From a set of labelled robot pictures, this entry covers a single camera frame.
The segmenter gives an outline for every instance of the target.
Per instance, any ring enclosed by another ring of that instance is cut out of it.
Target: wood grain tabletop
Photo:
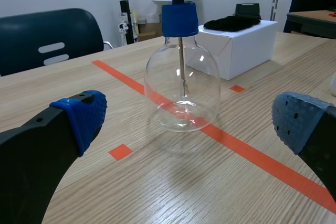
[[[272,101],[283,91],[336,104],[329,90],[336,41],[279,33],[272,60],[222,80],[216,121],[191,133],[154,125],[134,89],[163,42],[152,39],[0,78],[0,131],[84,90],[107,96],[100,134],[65,174],[43,224],[336,223],[336,204],[276,136],[271,120]],[[116,160],[110,151],[122,155],[120,146],[131,153]]]
[[[328,10],[310,10],[307,12],[292,12],[290,15],[300,16],[304,18],[314,18],[328,22],[336,22],[336,17],[331,17],[329,14],[333,14]]]

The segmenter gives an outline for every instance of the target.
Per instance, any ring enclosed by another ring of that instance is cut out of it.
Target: dark blue chair
[[[53,57],[62,61],[100,52],[104,44],[112,48],[95,18],[82,9],[0,18],[0,76],[48,65]]]

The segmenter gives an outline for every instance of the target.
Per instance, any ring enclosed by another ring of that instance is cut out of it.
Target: cardboard box
[[[162,24],[161,23],[147,23],[145,25],[139,25],[140,33],[150,33],[154,31],[156,37],[162,36]]]
[[[221,78],[230,80],[272,57],[277,22],[262,20],[259,25],[238,32],[199,27],[197,42],[218,60]],[[200,71],[198,66],[191,66]]]
[[[149,40],[149,39],[154,39],[156,38],[155,36],[155,32],[154,31],[151,31],[149,33],[141,33],[141,34],[138,34],[138,38],[139,38],[139,41],[145,41],[145,40]]]

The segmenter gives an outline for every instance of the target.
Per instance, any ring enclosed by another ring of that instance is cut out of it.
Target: orange tape square
[[[232,89],[233,91],[236,91],[236,92],[242,92],[244,91],[245,89],[241,86],[238,86],[238,85],[234,85],[233,87],[231,87],[230,89]]]
[[[130,155],[133,151],[129,149],[125,144],[119,145],[113,150],[109,151],[110,155],[114,157],[117,161],[123,159],[124,157]]]

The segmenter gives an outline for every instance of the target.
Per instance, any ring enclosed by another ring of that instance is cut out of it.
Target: blue rubber pad
[[[273,102],[274,129],[297,155],[306,145],[327,107],[331,105],[309,95],[284,92]]]
[[[107,100],[103,93],[96,90],[82,93],[94,94],[93,102],[87,104],[80,100],[63,98],[50,104],[51,107],[67,112],[79,148],[79,156],[89,148],[95,132],[103,125],[107,108]]]

